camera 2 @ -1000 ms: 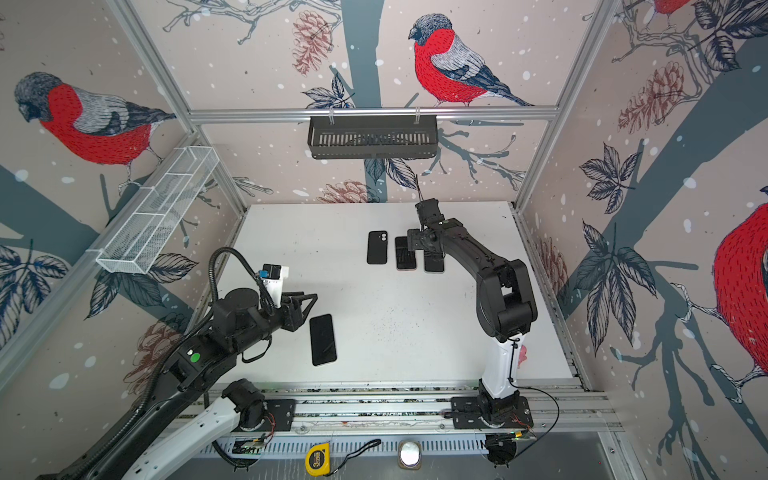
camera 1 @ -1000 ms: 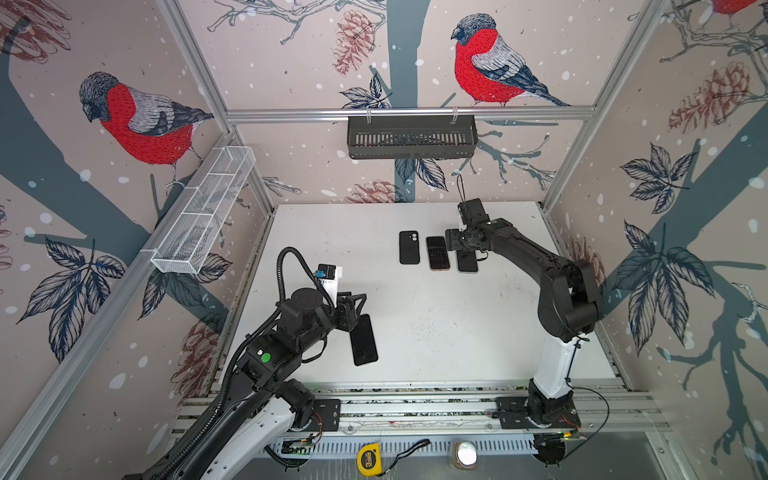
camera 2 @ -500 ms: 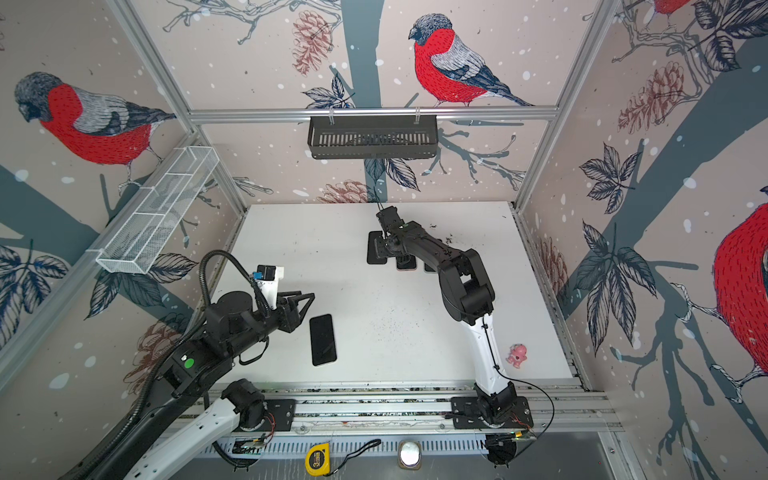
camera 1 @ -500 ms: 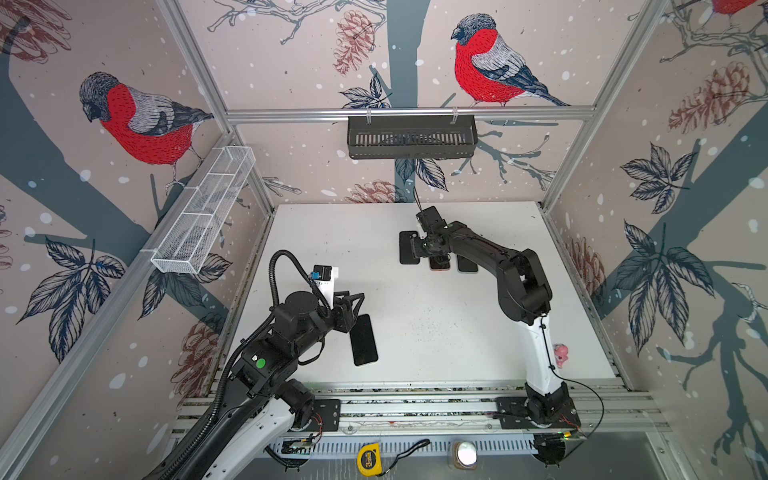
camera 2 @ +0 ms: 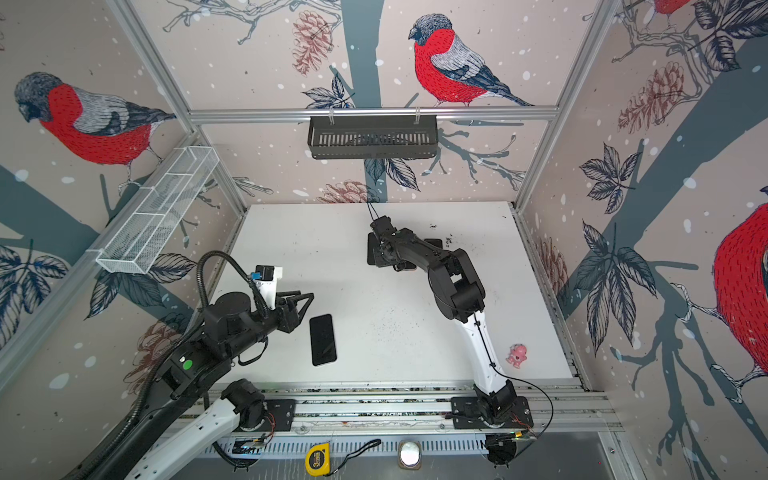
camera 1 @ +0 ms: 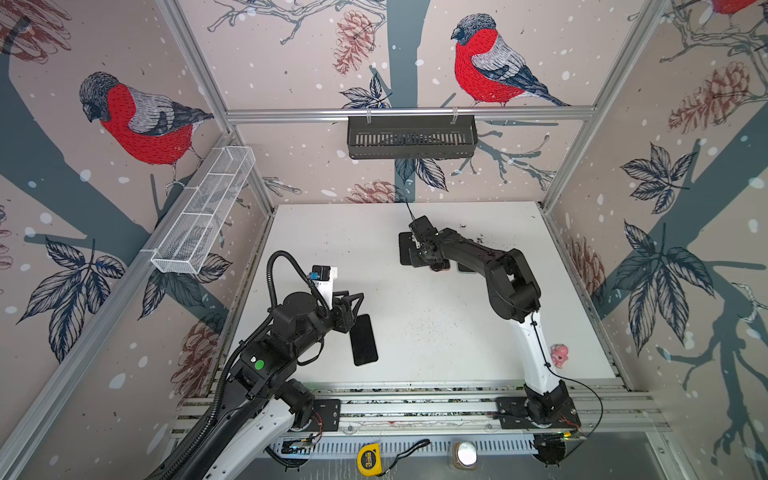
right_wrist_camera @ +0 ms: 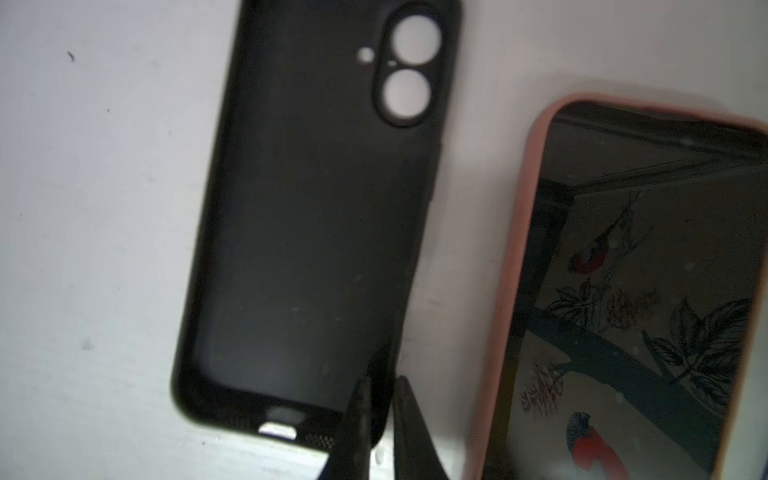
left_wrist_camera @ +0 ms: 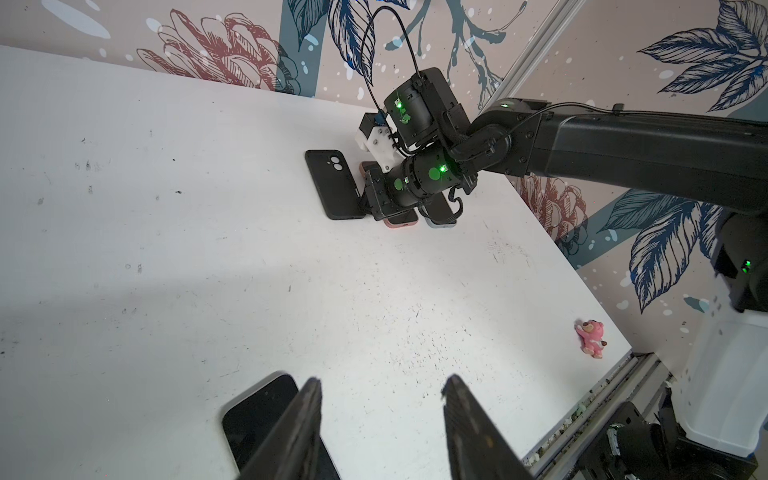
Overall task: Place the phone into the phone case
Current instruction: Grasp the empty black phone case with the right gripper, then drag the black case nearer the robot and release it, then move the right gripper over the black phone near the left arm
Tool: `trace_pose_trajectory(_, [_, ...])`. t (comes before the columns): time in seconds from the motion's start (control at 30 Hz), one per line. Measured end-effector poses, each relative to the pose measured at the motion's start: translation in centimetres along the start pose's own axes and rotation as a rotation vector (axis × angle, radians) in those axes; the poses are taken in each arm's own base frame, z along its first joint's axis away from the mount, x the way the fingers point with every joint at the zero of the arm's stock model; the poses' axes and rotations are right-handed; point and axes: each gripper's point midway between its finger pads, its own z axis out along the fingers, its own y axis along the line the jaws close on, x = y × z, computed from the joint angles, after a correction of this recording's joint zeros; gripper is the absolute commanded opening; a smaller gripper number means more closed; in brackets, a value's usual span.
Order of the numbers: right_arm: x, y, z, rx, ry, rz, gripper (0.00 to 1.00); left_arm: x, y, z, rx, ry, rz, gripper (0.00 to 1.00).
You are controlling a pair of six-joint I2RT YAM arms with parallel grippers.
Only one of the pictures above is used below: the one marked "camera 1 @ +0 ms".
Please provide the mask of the black phone case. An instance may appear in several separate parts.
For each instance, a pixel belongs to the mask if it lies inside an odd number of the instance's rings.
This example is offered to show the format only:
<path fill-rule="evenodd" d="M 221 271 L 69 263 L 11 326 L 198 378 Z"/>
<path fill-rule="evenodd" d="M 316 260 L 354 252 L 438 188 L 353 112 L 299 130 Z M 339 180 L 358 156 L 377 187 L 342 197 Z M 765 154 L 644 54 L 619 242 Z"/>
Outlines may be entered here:
<path fill-rule="evenodd" d="M 414 239 L 410 232 L 400 232 L 398 234 L 399 262 L 402 266 L 412 266 L 410 251 L 414 247 Z"/>

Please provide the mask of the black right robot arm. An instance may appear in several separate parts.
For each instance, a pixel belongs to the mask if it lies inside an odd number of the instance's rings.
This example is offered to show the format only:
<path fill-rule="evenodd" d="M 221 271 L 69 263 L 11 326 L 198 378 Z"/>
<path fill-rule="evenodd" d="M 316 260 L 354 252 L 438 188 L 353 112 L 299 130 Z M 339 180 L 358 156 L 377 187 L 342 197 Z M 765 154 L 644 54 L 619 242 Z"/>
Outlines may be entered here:
<path fill-rule="evenodd" d="M 440 271 L 452 261 L 480 274 L 486 281 L 493 311 L 513 326 L 524 368 L 527 396 L 526 416 L 536 425 L 547 426 L 559 419 L 570 395 L 565 382 L 552 371 L 551 357 L 540 332 L 541 289 L 518 249 L 494 249 L 462 236 L 436 229 L 422 216 L 409 224 L 412 241 L 401 250 L 410 264 Z"/>

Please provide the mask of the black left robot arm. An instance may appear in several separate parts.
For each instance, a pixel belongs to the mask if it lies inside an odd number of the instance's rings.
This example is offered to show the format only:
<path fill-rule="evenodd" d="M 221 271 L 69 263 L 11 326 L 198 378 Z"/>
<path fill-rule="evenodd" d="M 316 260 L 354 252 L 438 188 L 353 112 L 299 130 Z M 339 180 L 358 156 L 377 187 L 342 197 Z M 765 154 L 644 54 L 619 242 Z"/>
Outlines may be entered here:
<path fill-rule="evenodd" d="M 306 424 L 314 396 L 291 376 L 301 355 L 324 343 L 331 331 L 349 332 L 358 319 L 362 293 L 294 292 L 271 307 L 266 323 L 242 341 L 227 360 L 211 404 L 179 445 L 148 475 L 150 479 L 204 479 L 236 435 L 274 399 Z"/>

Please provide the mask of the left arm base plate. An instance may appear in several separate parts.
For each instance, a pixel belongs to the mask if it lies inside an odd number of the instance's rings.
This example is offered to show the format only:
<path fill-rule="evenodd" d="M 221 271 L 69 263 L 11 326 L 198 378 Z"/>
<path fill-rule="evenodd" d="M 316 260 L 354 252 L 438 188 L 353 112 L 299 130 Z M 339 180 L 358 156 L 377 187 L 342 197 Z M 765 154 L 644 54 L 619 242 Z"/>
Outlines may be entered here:
<path fill-rule="evenodd" d="M 341 415 L 341 401 L 339 399 L 316 399 L 313 404 L 311 422 L 307 431 L 317 433 L 322 431 L 337 432 Z"/>

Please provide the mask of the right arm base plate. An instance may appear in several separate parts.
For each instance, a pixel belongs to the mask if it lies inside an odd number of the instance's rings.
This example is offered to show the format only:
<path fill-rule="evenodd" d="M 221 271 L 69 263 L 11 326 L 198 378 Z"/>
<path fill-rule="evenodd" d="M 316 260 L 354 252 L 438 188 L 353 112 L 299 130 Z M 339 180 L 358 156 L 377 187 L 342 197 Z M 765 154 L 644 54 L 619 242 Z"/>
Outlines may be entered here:
<path fill-rule="evenodd" d="M 562 406 L 544 413 L 536 413 L 525 397 L 497 397 L 496 413 L 502 430 L 556 429 L 576 430 L 581 421 L 571 399 Z"/>

